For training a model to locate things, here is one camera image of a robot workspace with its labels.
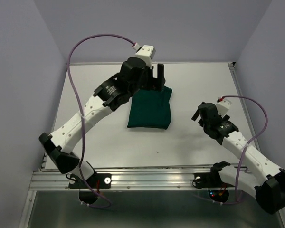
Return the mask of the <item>green surgical drape cloth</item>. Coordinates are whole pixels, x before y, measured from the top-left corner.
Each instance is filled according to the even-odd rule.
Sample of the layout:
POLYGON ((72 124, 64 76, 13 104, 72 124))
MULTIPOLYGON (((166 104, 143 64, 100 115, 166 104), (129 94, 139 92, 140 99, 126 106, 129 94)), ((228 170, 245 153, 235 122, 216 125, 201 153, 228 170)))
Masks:
POLYGON ((127 128, 168 129, 171 123, 170 98, 172 89, 140 90, 132 97, 127 128))

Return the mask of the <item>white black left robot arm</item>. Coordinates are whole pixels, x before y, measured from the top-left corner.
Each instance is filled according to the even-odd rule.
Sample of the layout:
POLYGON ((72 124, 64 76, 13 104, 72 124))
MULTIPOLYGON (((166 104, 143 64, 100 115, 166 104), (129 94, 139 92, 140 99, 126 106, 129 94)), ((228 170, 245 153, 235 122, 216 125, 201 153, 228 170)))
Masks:
POLYGON ((81 142, 85 152, 85 134, 98 122, 129 102, 139 90, 161 91, 165 84, 164 65, 157 65, 157 76, 153 77, 153 66, 137 57, 122 63, 120 71, 104 81, 85 105, 60 128, 50 134, 42 133, 39 141, 47 156, 62 174, 71 173, 79 177, 85 187, 96 183, 96 172, 84 156, 78 157, 73 149, 81 142))

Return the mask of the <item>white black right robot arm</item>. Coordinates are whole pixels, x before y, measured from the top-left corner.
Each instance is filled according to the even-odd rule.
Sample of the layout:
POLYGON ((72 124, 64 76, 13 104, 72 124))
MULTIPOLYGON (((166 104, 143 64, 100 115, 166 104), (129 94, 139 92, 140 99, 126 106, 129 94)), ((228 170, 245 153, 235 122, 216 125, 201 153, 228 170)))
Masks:
POLYGON ((253 145, 227 115, 231 102, 227 99, 201 103, 192 120, 197 121, 211 139, 242 160, 249 172, 226 161, 215 163, 208 173, 196 173, 192 182, 197 189, 234 186, 252 196, 267 213, 285 207, 285 169, 271 162, 253 145))

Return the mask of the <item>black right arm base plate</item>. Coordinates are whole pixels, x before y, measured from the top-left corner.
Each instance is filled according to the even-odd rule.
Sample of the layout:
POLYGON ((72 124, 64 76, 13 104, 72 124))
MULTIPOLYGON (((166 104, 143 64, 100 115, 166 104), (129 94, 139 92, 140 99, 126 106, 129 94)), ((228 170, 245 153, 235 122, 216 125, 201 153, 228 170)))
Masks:
POLYGON ((224 183, 218 173, 211 172, 195 173, 192 185, 197 189, 234 187, 232 184, 224 183))

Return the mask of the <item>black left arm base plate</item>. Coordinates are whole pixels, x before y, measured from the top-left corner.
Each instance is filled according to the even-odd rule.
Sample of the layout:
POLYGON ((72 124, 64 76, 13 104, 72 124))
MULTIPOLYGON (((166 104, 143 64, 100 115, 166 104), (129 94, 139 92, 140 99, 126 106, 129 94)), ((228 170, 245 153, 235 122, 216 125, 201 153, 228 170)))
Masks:
MULTIPOLYGON (((86 184, 76 175, 67 174, 70 189, 88 189, 86 184)), ((93 189, 109 189, 111 187, 112 175, 110 173, 96 173, 86 180, 88 185, 93 189)))

